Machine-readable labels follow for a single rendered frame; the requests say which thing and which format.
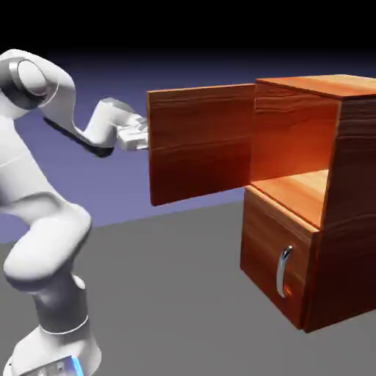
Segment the wooden cabinet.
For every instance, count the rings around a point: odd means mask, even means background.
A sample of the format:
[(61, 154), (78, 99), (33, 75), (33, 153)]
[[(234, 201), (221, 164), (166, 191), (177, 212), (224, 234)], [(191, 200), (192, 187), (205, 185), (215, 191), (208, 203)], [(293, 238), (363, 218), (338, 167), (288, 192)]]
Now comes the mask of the wooden cabinet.
[(253, 111), (246, 187), (319, 232), (300, 330), (375, 310), (376, 79), (258, 79)]

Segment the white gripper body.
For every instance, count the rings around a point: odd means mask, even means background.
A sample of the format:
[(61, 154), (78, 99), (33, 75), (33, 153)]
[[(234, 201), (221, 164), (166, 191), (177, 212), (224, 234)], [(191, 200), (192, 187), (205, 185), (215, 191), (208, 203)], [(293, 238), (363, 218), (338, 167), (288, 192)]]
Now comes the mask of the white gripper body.
[(117, 132), (117, 145), (123, 151), (148, 149), (148, 131), (120, 129)]

